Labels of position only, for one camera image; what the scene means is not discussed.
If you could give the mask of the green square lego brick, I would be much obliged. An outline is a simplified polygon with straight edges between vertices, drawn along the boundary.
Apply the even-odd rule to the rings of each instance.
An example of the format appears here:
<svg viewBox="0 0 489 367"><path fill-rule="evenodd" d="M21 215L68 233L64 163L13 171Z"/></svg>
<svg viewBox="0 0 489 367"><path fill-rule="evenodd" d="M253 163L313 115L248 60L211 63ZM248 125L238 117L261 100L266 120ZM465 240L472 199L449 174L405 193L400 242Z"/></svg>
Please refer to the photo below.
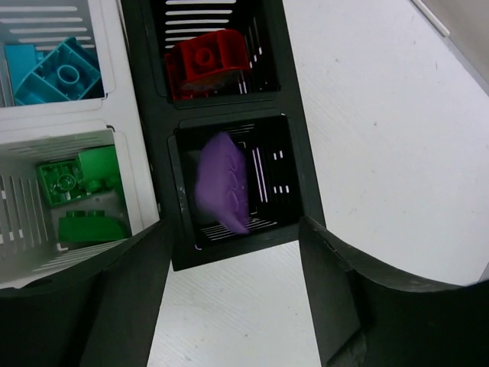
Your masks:
<svg viewBox="0 0 489 367"><path fill-rule="evenodd" d="M128 236L125 224L107 216L104 210L70 210L58 221L60 242L104 243L126 239Z"/></svg>

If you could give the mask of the red white flower lego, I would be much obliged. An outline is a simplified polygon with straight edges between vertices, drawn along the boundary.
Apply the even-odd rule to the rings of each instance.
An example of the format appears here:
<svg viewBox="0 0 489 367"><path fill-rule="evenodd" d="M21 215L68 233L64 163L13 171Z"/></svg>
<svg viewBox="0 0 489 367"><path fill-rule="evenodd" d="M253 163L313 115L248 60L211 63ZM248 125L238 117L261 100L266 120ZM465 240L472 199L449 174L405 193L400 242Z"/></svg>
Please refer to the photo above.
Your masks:
<svg viewBox="0 0 489 367"><path fill-rule="evenodd" d="M172 99L194 99L237 84L249 73L245 37L213 31L177 43L164 57Z"/></svg>

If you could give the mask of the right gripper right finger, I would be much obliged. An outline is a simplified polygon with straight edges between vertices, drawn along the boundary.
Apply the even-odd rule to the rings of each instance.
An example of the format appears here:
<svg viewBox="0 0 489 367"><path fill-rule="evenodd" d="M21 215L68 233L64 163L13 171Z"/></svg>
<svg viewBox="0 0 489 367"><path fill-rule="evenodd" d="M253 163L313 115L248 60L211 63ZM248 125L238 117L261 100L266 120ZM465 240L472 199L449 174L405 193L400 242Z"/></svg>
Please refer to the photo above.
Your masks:
<svg viewBox="0 0 489 367"><path fill-rule="evenodd" d="M486 366L488 283L458 286L395 268L314 219L300 256L324 366Z"/></svg>

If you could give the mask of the light green lego brick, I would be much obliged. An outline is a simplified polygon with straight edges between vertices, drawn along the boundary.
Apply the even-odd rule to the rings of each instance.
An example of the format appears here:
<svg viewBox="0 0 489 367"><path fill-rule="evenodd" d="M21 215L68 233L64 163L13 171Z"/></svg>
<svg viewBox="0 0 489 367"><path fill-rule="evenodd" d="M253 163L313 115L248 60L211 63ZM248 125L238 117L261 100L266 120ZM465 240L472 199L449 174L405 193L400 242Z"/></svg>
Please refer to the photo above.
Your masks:
<svg viewBox="0 0 489 367"><path fill-rule="evenodd" d="M79 184L87 193L114 190L120 198L124 198L114 145L81 151L76 164L79 168Z"/></svg>

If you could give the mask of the dark green lego brick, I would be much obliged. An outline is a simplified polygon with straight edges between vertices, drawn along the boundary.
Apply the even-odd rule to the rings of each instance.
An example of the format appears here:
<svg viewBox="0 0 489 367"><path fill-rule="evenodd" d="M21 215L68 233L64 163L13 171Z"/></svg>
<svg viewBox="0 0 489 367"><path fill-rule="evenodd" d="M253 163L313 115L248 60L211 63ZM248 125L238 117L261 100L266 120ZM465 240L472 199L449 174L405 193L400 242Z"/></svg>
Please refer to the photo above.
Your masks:
<svg viewBox="0 0 489 367"><path fill-rule="evenodd" d="M41 164L37 179L50 207L79 201L87 196L82 171L75 159Z"/></svg>

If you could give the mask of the teal square lego brick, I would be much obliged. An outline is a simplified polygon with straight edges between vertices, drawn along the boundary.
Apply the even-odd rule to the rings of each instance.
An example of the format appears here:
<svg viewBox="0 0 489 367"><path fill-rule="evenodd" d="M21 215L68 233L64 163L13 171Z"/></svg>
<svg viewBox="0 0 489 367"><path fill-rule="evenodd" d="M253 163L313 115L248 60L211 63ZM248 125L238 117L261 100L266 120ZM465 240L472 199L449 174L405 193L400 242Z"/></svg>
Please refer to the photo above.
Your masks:
<svg viewBox="0 0 489 367"><path fill-rule="evenodd" d="M5 55L11 90L15 93L22 80L43 60L44 53L33 44L7 44Z"/></svg>

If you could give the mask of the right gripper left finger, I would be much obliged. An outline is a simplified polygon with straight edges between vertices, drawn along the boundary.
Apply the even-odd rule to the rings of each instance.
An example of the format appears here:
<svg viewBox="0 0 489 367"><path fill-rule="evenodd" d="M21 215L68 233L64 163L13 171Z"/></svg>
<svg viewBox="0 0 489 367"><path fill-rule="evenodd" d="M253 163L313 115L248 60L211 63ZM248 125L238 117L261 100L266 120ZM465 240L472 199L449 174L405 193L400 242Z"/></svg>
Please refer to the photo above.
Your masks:
<svg viewBox="0 0 489 367"><path fill-rule="evenodd" d="M3 366L145 366L173 246L163 220L71 268L1 291Z"/></svg>

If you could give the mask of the teal rectangular lego brick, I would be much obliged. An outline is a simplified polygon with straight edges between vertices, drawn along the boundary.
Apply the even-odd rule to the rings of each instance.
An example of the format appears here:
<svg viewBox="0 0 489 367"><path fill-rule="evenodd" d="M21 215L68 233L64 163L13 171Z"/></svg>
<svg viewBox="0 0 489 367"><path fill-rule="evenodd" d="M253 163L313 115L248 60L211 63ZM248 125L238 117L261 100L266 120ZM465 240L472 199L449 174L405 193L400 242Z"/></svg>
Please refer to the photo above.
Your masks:
<svg viewBox="0 0 489 367"><path fill-rule="evenodd" d="M102 73L96 55L74 38L60 42L13 87L17 106L102 98Z"/></svg>

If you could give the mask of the purple rectangular lego brick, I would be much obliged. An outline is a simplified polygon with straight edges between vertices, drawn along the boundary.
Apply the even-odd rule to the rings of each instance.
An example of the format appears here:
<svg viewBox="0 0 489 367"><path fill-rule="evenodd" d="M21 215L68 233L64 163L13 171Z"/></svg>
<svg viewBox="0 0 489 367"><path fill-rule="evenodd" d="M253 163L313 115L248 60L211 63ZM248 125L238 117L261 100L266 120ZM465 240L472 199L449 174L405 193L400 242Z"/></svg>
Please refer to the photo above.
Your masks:
<svg viewBox="0 0 489 367"><path fill-rule="evenodd" d="M249 233L246 159L228 133L213 136L201 150L195 198L201 210L229 231Z"/></svg>

